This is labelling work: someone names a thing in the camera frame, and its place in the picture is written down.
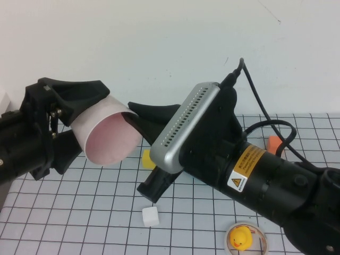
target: yellow rubber duck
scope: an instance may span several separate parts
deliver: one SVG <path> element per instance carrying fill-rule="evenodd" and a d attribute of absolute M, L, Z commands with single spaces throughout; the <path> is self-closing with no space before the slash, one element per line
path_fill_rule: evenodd
<path fill-rule="evenodd" d="M 253 237 L 249 228 L 245 226 L 237 227 L 230 232 L 231 245 L 239 250 L 244 251 L 253 244 Z"/>

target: orange object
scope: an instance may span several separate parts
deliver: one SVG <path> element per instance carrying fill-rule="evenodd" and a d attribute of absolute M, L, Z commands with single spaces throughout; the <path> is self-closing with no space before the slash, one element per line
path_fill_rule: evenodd
<path fill-rule="evenodd" d="M 281 145 L 281 143 L 282 141 L 280 137 L 270 135 L 267 143 L 267 151 L 275 155 L 276 150 Z"/>

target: small white block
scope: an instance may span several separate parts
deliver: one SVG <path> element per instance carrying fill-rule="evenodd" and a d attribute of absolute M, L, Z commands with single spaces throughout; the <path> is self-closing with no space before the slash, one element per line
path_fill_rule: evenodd
<path fill-rule="evenodd" d="M 157 207 L 148 207 L 142 210 L 143 222 L 145 227 L 152 227 L 159 225 Z"/>

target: white wall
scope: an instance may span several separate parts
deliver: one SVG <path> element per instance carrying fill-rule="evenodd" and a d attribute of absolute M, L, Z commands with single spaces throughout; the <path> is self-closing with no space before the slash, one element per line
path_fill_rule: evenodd
<path fill-rule="evenodd" d="M 0 85 L 12 108 L 41 77 L 181 103 L 244 57 L 269 112 L 339 112 L 339 13 L 338 0 L 2 0 Z M 236 112 L 259 113 L 244 77 L 236 89 Z"/>

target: table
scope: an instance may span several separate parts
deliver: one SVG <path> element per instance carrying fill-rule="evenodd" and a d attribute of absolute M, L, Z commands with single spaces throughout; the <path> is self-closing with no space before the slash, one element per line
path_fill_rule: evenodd
<path fill-rule="evenodd" d="M 297 127 L 292 146 L 308 160 L 340 168 L 340 114 L 277 117 Z M 237 118 L 243 127 L 264 120 L 261 115 Z M 269 135 L 274 135 L 271 128 L 258 129 L 249 142 L 265 148 Z M 160 225 L 145 228 L 141 211 L 152 203 L 136 191 L 151 172 L 141 166 L 145 149 L 149 145 L 143 141 L 108 167 L 81 154 L 63 176 L 52 169 L 40 181 L 30 174 L 16 179 L 0 213 L 0 254 L 223 255 L 228 227 L 251 222 L 266 232 L 270 255 L 301 255 L 280 227 L 185 173 L 156 204 Z M 297 160 L 290 151 L 283 157 Z M 252 249 L 247 254 L 258 254 L 260 243 Z"/>

